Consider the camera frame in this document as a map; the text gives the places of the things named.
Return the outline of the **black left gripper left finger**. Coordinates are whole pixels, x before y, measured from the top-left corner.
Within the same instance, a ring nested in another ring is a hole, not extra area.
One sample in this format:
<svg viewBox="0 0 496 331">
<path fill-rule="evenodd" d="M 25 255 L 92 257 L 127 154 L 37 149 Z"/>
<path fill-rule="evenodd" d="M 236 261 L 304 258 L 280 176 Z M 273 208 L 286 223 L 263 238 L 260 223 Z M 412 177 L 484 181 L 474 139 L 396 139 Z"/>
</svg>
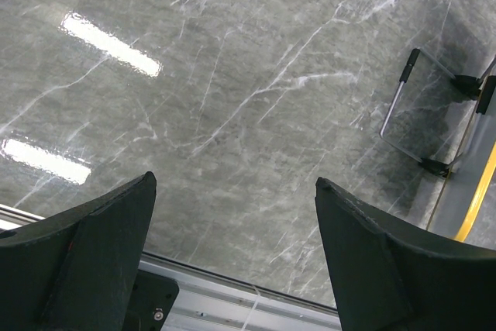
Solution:
<svg viewBox="0 0 496 331">
<path fill-rule="evenodd" d="M 3 330 L 120 330 L 156 199 L 150 171 L 1 233 Z"/>
</svg>

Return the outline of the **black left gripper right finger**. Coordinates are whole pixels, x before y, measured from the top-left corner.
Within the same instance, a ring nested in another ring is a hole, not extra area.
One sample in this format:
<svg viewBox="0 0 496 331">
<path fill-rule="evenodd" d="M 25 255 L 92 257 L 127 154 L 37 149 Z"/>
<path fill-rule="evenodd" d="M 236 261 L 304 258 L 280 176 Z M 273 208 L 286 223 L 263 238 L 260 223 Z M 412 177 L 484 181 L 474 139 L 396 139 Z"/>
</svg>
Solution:
<svg viewBox="0 0 496 331">
<path fill-rule="evenodd" d="M 493 330 L 495 252 L 394 217 L 326 178 L 315 184 L 344 330 Z"/>
</svg>

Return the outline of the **yellow framed whiteboard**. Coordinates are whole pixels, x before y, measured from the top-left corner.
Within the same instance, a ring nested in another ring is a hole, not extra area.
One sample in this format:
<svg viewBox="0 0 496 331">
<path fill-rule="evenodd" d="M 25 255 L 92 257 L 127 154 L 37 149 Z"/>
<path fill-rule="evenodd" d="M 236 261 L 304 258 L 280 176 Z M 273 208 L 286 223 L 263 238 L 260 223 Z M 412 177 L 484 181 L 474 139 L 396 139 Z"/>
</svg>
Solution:
<svg viewBox="0 0 496 331">
<path fill-rule="evenodd" d="M 403 91 L 415 78 L 417 64 L 427 62 L 436 81 L 429 84 L 430 103 L 417 108 L 412 145 L 392 136 Z M 495 63 L 479 75 L 453 73 L 434 56 L 412 49 L 379 137 L 432 175 L 441 187 L 422 217 L 431 233 L 466 242 L 481 213 L 495 170 Z"/>
</svg>

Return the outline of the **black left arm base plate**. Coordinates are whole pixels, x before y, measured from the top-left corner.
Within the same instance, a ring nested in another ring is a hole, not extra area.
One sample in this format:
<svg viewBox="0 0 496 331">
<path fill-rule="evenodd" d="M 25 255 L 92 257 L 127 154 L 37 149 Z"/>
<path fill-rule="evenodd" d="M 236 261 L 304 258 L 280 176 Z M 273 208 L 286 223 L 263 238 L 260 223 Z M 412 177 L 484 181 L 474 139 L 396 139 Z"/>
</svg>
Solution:
<svg viewBox="0 0 496 331">
<path fill-rule="evenodd" d="M 178 294 L 175 280 L 138 270 L 122 331 L 161 330 Z"/>
</svg>

